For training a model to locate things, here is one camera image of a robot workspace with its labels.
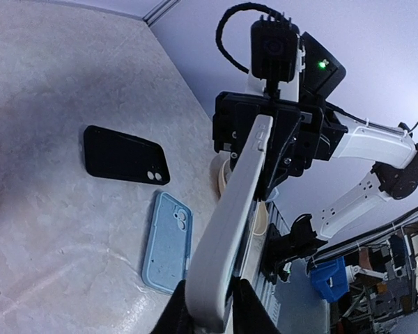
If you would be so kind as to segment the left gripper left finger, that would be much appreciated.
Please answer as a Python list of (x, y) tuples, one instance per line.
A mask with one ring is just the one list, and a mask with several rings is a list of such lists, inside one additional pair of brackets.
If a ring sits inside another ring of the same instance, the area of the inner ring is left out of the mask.
[(181, 280), (160, 318), (153, 328), (153, 334), (191, 334), (194, 332), (193, 321), (185, 304), (185, 283)]

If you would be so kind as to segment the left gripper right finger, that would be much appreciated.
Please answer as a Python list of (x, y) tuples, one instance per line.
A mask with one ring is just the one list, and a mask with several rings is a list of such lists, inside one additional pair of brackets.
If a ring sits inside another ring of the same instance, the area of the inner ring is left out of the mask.
[(233, 332), (279, 334), (250, 282), (236, 278), (233, 288)]

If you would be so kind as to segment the black phone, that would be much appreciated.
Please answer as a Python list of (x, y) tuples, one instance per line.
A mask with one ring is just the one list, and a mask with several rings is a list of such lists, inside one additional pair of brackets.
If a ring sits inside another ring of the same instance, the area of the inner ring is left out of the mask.
[(223, 333), (226, 293), (261, 174), (273, 118), (259, 115), (190, 262), (185, 304), (195, 333)]

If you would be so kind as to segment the light blue phone case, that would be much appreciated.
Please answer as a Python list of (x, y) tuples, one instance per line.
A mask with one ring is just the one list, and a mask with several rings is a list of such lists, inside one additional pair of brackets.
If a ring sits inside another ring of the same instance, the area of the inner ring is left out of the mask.
[(146, 286), (172, 294), (186, 278), (192, 250), (193, 212), (165, 191), (157, 193), (141, 277)]

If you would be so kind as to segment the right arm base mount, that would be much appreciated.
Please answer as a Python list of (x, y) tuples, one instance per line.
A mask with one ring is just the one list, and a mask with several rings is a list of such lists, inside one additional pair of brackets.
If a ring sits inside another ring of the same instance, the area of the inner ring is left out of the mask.
[(273, 285), (280, 278), (284, 280), (284, 266), (299, 258), (311, 257), (327, 241), (320, 240), (311, 226), (311, 214), (299, 216), (290, 232), (281, 235), (274, 223), (268, 227), (260, 270)]

